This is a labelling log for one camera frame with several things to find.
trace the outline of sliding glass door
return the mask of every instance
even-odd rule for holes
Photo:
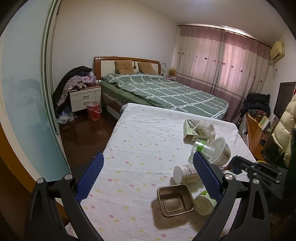
[[[44,28],[49,27],[48,13],[56,4],[28,0],[0,37],[0,122],[26,170],[34,179],[42,176],[47,181],[70,172],[55,136],[58,128],[48,115],[51,107],[42,84],[47,75],[46,63],[41,62],[46,57]]]

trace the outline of white tablecloth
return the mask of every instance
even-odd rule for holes
[[[82,200],[93,226],[109,240],[192,240],[208,216],[196,211],[173,218],[160,213],[156,190],[173,185],[173,169],[188,163],[192,148],[183,142],[186,118],[202,119],[224,137],[231,158],[255,162],[233,123],[139,104],[127,104],[104,151],[104,167],[89,196]],[[204,190],[201,181],[189,184],[193,197]],[[233,214],[224,227],[226,234]],[[68,233],[74,235],[71,225]]]

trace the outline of purple clothing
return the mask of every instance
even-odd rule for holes
[[[75,86],[80,84],[95,84],[96,83],[96,76],[88,74],[87,76],[79,76],[75,75],[71,79],[67,81],[67,83],[64,86],[62,96],[58,102],[58,106],[61,106],[61,104],[64,103],[66,100],[68,93],[70,90],[72,90]]]

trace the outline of pink curtain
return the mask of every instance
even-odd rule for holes
[[[266,79],[270,48],[257,40],[224,30],[182,26],[177,81],[229,102],[232,121],[250,92],[260,92]]]

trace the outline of curtain rod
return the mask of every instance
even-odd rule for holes
[[[244,37],[249,37],[251,39],[257,40],[259,43],[264,44],[265,46],[271,48],[271,46],[269,46],[268,44],[262,42],[261,40],[253,37],[252,35],[249,35],[241,30],[238,29],[234,29],[234,28],[229,28],[229,27],[222,27],[222,26],[216,26],[216,25],[209,25],[209,24],[199,24],[199,23],[188,23],[188,24],[179,24],[179,27],[181,26],[200,26],[200,27],[207,27],[207,28],[214,28],[214,29],[222,29],[222,30],[226,30],[228,32],[231,32],[233,34],[238,34]]]

